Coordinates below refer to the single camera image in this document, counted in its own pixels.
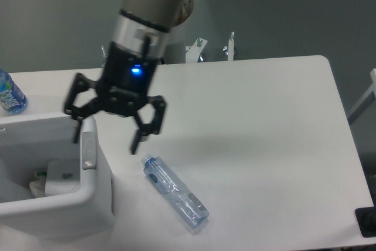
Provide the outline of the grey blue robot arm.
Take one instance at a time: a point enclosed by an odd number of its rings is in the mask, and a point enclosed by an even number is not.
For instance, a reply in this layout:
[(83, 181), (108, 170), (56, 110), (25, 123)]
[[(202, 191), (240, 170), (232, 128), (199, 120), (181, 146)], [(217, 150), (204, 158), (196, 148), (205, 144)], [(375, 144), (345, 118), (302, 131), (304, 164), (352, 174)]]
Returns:
[(73, 143), (79, 141), (83, 121), (100, 111), (135, 119), (131, 153), (149, 135), (160, 133), (167, 103), (147, 93), (183, 1), (123, 0), (100, 78), (77, 73), (63, 104), (63, 112), (76, 121)]

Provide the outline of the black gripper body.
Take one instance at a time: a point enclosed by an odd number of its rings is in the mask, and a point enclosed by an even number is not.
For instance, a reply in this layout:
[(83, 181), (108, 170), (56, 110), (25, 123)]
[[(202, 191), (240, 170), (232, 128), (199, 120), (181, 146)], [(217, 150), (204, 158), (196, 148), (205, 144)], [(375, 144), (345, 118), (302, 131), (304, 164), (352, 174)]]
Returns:
[(131, 116), (146, 103), (147, 92), (158, 59), (148, 55), (150, 42), (144, 41), (135, 54), (112, 42), (95, 91), (102, 111)]

